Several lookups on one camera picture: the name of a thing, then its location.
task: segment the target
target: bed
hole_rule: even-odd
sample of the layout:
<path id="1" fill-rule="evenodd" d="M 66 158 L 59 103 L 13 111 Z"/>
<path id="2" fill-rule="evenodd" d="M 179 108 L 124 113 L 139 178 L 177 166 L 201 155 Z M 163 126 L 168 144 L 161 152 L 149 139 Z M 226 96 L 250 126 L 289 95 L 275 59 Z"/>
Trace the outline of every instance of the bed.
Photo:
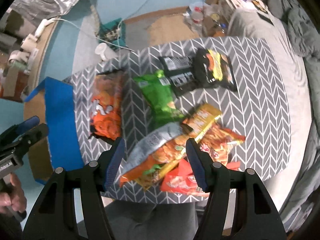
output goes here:
<path id="1" fill-rule="evenodd" d="M 283 78 L 291 118 L 290 159 L 284 171 L 264 183 L 286 230 L 292 230 L 295 218 L 301 220 L 310 213 L 312 205 L 305 204 L 304 210 L 302 206 L 319 186 L 316 150 L 319 99 L 316 95 L 320 36 L 296 0 L 262 1 L 268 5 L 269 13 L 259 12 L 260 17 L 256 11 L 237 9 L 230 20 L 228 36 L 264 38 Z"/>

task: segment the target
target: white cable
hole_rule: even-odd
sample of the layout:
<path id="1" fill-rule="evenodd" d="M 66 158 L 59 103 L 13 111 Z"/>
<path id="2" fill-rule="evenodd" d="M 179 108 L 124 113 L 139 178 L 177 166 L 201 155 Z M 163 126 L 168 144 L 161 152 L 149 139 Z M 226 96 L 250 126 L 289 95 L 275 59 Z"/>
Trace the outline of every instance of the white cable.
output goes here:
<path id="1" fill-rule="evenodd" d="M 53 21 L 64 21 L 64 22 L 70 23 L 71 25 L 73 25 L 74 27 L 76 27 L 77 29 L 79 29 L 81 32 L 85 33 L 87 36 L 92 37 L 90 34 L 86 33 L 84 30 L 82 30 L 82 29 L 79 28 L 77 25 L 75 25 L 73 22 L 70 22 L 70 21 L 68 21 L 68 20 L 61 19 L 61 18 L 53 18 L 53 19 L 50 19 L 50 20 L 52 20 L 52 22 L 53 22 Z M 129 49 L 129 48 L 126 48 L 126 47 L 122 47 L 122 46 L 113 44 L 113 43 L 108 42 L 108 41 L 104 41 L 104 40 L 102 40 L 102 39 L 100 39 L 100 38 L 98 38 L 98 37 L 94 37 L 94 38 L 97 39 L 97 40 L 99 40 L 99 41 L 103 41 L 103 42 L 105 42 L 105 43 L 111 44 L 111 45 L 113 45 L 113 46 L 116 46 L 116 47 L 119 47 L 119 48 L 122 48 L 122 49 L 128 49 L 128 50 L 134 52 L 133 49 Z"/>

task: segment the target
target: plastic bottle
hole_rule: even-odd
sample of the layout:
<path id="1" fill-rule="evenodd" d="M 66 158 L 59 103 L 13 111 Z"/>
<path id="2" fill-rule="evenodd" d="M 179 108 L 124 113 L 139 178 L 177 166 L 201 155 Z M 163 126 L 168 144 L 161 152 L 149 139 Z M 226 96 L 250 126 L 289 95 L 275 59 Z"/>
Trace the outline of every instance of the plastic bottle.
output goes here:
<path id="1" fill-rule="evenodd" d="M 224 37 L 227 35 L 228 26 L 225 23 L 220 23 L 216 29 L 213 37 Z"/>

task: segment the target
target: black snack bag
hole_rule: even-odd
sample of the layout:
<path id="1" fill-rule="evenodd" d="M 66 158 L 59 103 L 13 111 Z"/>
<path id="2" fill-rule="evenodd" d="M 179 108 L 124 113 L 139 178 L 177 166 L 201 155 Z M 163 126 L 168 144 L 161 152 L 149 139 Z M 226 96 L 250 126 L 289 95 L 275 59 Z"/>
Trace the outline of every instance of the black snack bag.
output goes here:
<path id="1" fill-rule="evenodd" d="M 204 88 L 218 86 L 237 91 L 229 57 L 210 49 L 198 49 L 193 59 L 194 76 Z"/>
<path id="2" fill-rule="evenodd" d="M 191 57 L 159 57 L 164 75 L 170 80 L 176 97 L 195 90 L 198 85 L 193 76 Z"/>

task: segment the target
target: green chip bag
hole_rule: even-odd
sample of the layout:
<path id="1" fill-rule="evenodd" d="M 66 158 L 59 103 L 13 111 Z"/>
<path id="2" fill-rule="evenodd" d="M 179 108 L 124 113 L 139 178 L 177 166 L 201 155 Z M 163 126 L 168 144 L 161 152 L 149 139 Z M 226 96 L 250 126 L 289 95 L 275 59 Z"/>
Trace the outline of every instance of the green chip bag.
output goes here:
<path id="1" fill-rule="evenodd" d="M 174 105 L 170 82 L 164 76 L 163 70 L 133 79 L 141 88 L 143 96 L 152 109 L 155 128 L 169 122 L 179 121 L 184 117 Z"/>

